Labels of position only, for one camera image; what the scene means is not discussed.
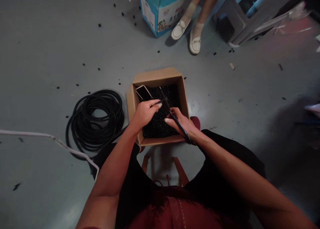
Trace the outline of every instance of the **left hand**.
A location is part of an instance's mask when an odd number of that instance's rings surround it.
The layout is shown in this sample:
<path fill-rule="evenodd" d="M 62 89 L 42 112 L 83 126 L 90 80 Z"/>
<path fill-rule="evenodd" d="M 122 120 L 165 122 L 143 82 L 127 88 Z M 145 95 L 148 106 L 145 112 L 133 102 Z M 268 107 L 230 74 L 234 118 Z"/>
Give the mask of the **left hand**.
<path fill-rule="evenodd" d="M 139 103 L 130 124 L 141 130 L 142 127 L 151 121 L 153 115 L 161 108 L 162 103 L 157 104 L 159 101 L 159 99 L 156 99 Z"/>

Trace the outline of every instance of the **white loafer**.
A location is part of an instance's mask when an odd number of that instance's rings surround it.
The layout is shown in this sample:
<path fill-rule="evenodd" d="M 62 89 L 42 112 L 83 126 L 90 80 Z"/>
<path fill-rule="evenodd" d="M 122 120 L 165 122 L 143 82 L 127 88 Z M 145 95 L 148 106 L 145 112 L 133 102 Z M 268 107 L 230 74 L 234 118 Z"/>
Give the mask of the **white loafer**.
<path fill-rule="evenodd" d="M 173 31 L 171 33 L 172 39 L 174 39 L 174 40 L 180 39 L 188 25 L 189 24 L 185 25 L 185 23 L 182 20 L 180 20 L 177 23 L 176 27 L 174 27 L 174 29 L 173 29 Z"/>
<path fill-rule="evenodd" d="M 192 32 L 193 32 L 193 28 L 190 32 L 189 48 L 190 48 L 190 52 L 192 54 L 197 55 L 200 52 L 201 38 L 196 37 L 196 38 L 192 39 Z"/>

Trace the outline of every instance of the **wooden stool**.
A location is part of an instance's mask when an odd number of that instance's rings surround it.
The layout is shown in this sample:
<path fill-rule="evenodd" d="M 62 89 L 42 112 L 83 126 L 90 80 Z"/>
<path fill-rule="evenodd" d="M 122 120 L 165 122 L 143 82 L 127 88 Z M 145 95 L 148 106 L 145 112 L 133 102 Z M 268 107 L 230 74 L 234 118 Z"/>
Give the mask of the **wooden stool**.
<path fill-rule="evenodd" d="M 185 185 L 189 182 L 187 174 L 184 172 L 184 169 L 183 169 L 178 157 L 172 157 L 172 159 L 173 159 L 173 162 L 174 162 L 174 164 L 177 168 L 178 174 L 179 174 L 179 186 L 185 187 Z M 149 156 L 145 155 L 143 158 L 142 166 L 141 166 L 144 173 L 147 173 L 148 160 L 149 160 Z"/>

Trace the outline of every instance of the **red top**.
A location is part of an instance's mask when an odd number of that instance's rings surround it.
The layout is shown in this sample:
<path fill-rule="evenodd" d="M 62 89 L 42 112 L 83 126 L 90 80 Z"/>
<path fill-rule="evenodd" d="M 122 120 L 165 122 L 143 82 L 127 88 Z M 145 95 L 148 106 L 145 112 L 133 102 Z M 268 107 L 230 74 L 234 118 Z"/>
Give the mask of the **red top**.
<path fill-rule="evenodd" d="M 230 219 L 219 216 L 216 212 L 204 208 L 203 205 L 167 197 L 168 200 L 156 210 L 149 205 L 128 226 L 129 229 L 186 229 L 186 228 L 240 228 Z"/>

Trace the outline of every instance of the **scissors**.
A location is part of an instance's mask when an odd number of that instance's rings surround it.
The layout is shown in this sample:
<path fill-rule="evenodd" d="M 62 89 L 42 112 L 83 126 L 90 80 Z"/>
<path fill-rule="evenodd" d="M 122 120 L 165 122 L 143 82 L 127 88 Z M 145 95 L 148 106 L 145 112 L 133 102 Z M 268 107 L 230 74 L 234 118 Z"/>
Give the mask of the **scissors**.
<path fill-rule="evenodd" d="M 170 110 L 169 103 L 168 103 L 168 101 L 167 101 L 167 98 L 166 98 L 166 96 L 164 95 L 163 90 L 161 89 L 160 86 L 159 86 L 159 88 L 160 88 L 160 92 L 161 92 L 162 97 L 163 97 L 163 101 L 165 102 L 165 106 L 166 106 L 167 109 L 169 110 L 169 113 L 170 113 L 172 119 L 177 123 L 178 127 L 179 127 L 180 130 L 183 132 L 185 141 L 186 141 L 188 144 L 195 145 L 195 143 L 191 140 L 190 136 L 188 135 L 188 133 L 186 132 L 186 130 L 183 128 L 183 126 L 180 124 L 180 122 L 178 121 L 178 119 L 172 114 L 172 112 L 171 112 L 171 110 Z"/>

